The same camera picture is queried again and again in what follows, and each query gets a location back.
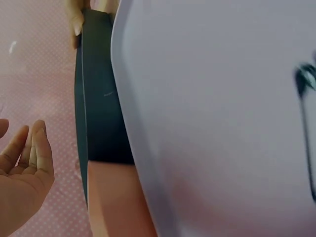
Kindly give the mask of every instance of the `white plastic cover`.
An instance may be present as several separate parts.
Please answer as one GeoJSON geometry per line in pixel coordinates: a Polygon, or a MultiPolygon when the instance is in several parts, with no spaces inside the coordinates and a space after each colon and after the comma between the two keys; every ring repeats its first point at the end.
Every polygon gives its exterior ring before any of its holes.
{"type": "Polygon", "coordinates": [[[315,10],[315,0],[121,1],[112,61],[160,236],[315,236],[293,78],[313,63],[315,10]]]}

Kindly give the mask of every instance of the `white dotted pattern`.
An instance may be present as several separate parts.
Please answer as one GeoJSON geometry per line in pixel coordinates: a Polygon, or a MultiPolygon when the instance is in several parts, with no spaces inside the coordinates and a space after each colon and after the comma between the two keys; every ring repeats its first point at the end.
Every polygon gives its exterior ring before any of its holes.
{"type": "Polygon", "coordinates": [[[56,181],[41,210],[12,237],[91,237],[78,176],[75,51],[62,0],[0,1],[0,117],[10,120],[2,149],[23,124],[44,119],[56,181]]]}

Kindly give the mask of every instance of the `skin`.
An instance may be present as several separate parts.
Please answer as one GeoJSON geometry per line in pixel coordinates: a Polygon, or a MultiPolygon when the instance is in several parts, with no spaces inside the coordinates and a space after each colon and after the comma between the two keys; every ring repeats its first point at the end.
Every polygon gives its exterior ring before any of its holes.
{"type": "MultiPolygon", "coordinates": [[[[0,138],[9,121],[0,119],[0,138]]],[[[0,237],[23,226],[42,206],[54,183],[45,122],[23,126],[0,153],[0,237]]]]}
{"type": "Polygon", "coordinates": [[[71,45],[73,48],[78,46],[78,36],[82,31],[84,22],[82,10],[91,8],[90,0],[65,0],[65,11],[69,21],[69,29],[71,36],[71,45]]]}

